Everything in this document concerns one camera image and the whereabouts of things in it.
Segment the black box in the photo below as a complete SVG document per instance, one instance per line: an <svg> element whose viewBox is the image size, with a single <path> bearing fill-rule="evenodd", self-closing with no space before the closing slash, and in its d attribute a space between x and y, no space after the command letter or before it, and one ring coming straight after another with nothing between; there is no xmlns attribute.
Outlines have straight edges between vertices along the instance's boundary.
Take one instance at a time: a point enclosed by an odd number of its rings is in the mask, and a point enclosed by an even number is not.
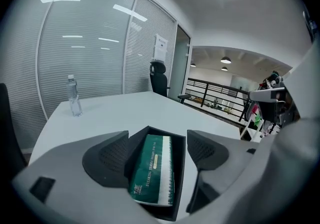
<svg viewBox="0 0 320 224"><path fill-rule="evenodd" d="M180 198L182 193L182 185L184 181L185 172L185 157L186 157L186 137L181 135L172 134L157 128L147 126L132 135L129 138L129 156L125 165L124 174L131 182L135 163L143 148L146 136L163 135L171 137L172 144L172 159L173 159L173 172L174 172L174 199L171 207L156 207L140 204L145 210L157 219L174 222L177 219Z"/></svg>

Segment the office chair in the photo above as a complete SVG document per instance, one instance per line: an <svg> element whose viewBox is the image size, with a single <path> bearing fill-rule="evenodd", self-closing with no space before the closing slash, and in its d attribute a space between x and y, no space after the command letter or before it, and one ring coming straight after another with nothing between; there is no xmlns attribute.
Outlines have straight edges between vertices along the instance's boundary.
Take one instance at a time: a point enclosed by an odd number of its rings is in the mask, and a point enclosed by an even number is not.
<svg viewBox="0 0 320 224"><path fill-rule="evenodd" d="M2 133L2 157L6 162L6 177L12 180L27 162L19 148L11 119L8 90L5 84L0 84L0 131Z"/></svg>
<svg viewBox="0 0 320 224"><path fill-rule="evenodd" d="M152 90L154 93L167 97L168 80L165 76L166 67L165 64L159 61L152 61L150 65L150 81ZM189 99L190 95L179 95L180 103L183 104L186 99Z"/></svg>

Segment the white paper sign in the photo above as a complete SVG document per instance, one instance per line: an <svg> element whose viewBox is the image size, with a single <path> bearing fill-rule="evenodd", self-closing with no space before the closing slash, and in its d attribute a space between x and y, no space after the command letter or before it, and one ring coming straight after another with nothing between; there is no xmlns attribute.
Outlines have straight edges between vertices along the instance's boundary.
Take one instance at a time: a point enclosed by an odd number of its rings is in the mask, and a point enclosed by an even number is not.
<svg viewBox="0 0 320 224"><path fill-rule="evenodd" d="M161 37L160 35L156 34L155 37L155 49L154 49L154 59L159 60L162 62L165 62L166 60L166 53L167 53L167 45L168 45L168 40L165 38Z"/></svg>

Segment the chair headrest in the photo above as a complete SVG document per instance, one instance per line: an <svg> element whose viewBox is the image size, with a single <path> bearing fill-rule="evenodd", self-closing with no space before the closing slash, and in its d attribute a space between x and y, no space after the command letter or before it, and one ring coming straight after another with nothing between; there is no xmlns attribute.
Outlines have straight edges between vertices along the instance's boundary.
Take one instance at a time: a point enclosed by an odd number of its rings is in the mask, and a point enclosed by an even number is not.
<svg viewBox="0 0 320 224"><path fill-rule="evenodd" d="M150 73L161 73L164 74L166 71L166 66L164 63L159 61L152 61L150 62Z"/></svg>

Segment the glass door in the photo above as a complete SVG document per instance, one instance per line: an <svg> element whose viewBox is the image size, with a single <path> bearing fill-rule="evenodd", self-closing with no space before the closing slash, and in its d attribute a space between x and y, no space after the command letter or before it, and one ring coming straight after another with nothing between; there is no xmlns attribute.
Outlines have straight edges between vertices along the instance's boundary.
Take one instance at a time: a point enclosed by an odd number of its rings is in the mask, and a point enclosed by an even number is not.
<svg viewBox="0 0 320 224"><path fill-rule="evenodd" d="M173 56L173 64L170 79L170 89L168 98L179 101L179 94L182 93L182 89L185 81L185 74L188 62L188 53L190 46L190 38L188 35L178 26L176 33L175 49Z"/></svg>

